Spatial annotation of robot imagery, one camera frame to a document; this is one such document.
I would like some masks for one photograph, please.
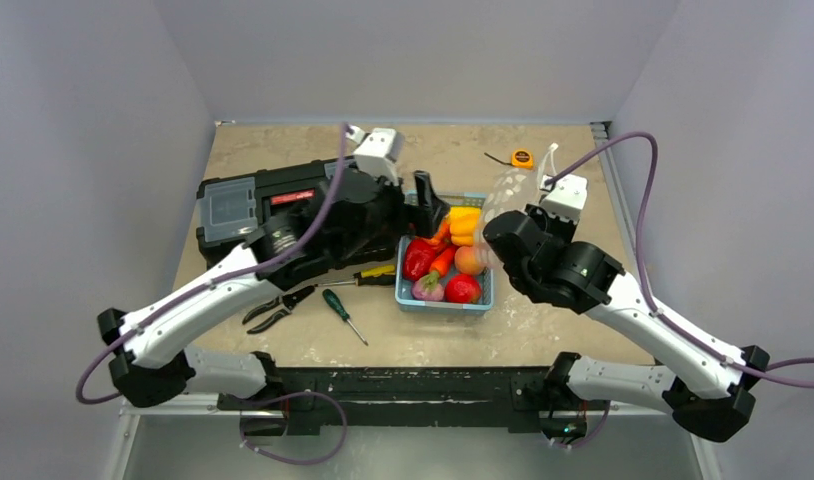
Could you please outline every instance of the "tape measure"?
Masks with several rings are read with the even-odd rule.
[[[510,165],[519,168],[534,168],[534,156],[525,149],[514,150],[510,154]]]

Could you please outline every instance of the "yellow and black screwdriver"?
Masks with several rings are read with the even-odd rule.
[[[325,298],[325,302],[328,304],[328,306],[339,315],[339,318],[341,318],[343,322],[347,323],[348,326],[350,326],[351,329],[354,330],[354,333],[356,333],[357,336],[360,337],[360,340],[362,340],[363,343],[365,343],[366,346],[368,347],[369,342],[367,342],[366,339],[363,338],[363,334],[361,334],[360,331],[357,330],[357,327],[355,327],[354,324],[351,323],[351,316],[348,315],[348,312],[345,311],[345,307],[342,306],[342,302],[339,301],[339,297],[337,297],[336,294],[333,293],[333,290],[329,288],[324,289],[324,291],[322,291],[322,297]]]

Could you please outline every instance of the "table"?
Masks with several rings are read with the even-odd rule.
[[[374,125],[361,127],[368,130]],[[491,191],[494,176],[505,168],[484,152],[506,159],[513,149],[526,148],[541,157],[549,144],[557,142],[560,148],[555,159],[560,169],[595,146],[587,126],[393,127],[405,136],[399,158],[402,175],[427,170],[438,191]],[[333,158],[338,142],[337,126],[222,125],[217,128],[204,178]],[[577,173],[589,180],[589,196],[576,239],[598,245],[633,271],[598,160]],[[197,225],[196,209],[175,288],[204,272],[205,262],[195,239]],[[500,270],[495,307],[479,318],[401,312],[391,288],[337,288],[355,325],[369,340],[368,347],[325,305],[318,292],[265,333],[246,335],[247,327],[240,323],[243,311],[195,343],[227,352],[268,352],[279,366],[549,365],[560,351],[612,362],[644,364],[652,360],[629,340],[587,317],[531,304],[513,290]]]

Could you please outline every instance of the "pliers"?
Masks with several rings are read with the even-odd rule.
[[[284,295],[282,297],[275,298],[274,300],[270,300],[260,306],[254,307],[245,315],[245,318],[242,319],[242,324],[245,325],[246,323],[253,320],[255,317],[259,317],[260,315],[277,308],[280,304],[283,304],[283,308],[276,311],[275,313],[269,315],[263,323],[257,325],[249,329],[246,333],[248,335],[256,335],[258,333],[263,333],[269,328],[272,327],[278,320],[281,318],[289,315],[292,313],[292,310],[301,303],[301,300],[307,298],[313,291],[316,289],[315,285],[309,285],[302,289],[296,290],[293,293]]]

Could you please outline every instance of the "label on toolbox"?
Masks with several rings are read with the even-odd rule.
[[[313,198],[315,190],[301,190],[300,192],[284,193],[283,195],[275,195],[269,199],[272,205],[280,205],[281,203],[297,202],[298,200],[305,200]]]

